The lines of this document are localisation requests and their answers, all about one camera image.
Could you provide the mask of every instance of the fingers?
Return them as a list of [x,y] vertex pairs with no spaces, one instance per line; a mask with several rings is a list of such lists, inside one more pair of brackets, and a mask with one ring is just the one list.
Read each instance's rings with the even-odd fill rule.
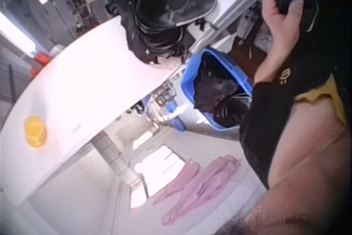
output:
[[276,0],[262,0],[262,5],[262,14],[264,17],[278,13]]
[[289,6],[288,14],[286,17],[287,23],[296,27],[300,24],[303,14],[303,0],[293,0]]

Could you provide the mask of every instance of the skin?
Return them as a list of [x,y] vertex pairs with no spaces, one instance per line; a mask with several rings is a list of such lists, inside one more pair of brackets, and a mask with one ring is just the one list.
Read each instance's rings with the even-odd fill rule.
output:
[[[271,82],[299,39],[303,0],[287,15],[276,0],[263,0],[262,14],[273,45],[255,75]],[[334,215],[350,181],[350,131],[334,113],[329,97],[296,102],[276,149],[269,191],[245,218],[255,234],[316,234]]]

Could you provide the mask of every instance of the blue basket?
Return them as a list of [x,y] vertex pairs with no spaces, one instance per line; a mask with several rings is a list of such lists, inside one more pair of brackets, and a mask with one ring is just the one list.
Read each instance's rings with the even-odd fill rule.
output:
[[[194,105],[194,80],[198,76],[199,66],[202,62],[203,54],[207,52],[214,56],[227,71],[231,73],[234,79],[239,83],[239,85],[243,88],[243,90],[249,95],[252,95],[253,90],[253,83],[250,78],[239,68],[233,60],[231,60],[226,53],[219,52],[213,48],[205,48],[202,52],[194,54],[190,58],[190,62],[187,65],[186,71],[183,75],[181,81],[181,89],[182,92],[185,94],[187,99]],[[233,126],[231,128],[225,128],[214,121],[213,114],[211,113],[202,113],[204,117],[209,121],[209,124],[216,130],[220,132],[231,130],[238,128],[239,125]]]

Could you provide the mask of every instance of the person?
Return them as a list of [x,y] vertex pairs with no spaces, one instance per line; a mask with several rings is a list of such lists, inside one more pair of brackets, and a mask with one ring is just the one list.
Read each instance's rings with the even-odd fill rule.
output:
[[[240,141],[268,191],[216,235],[350,234],[350,18],[332,1],[321,1],[305,33],[303,0],[287,15],[277,0],[262,0],[273,44],[255,74]],[[336,230],[335,216],[349,231]]]

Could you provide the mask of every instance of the yellow lid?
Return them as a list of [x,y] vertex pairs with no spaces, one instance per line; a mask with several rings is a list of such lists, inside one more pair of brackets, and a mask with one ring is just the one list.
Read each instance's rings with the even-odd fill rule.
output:
[[25,138],[32,147],[40,147],[46,140],[46,129],[42,120],[37,116],[30,116],[24,122]]

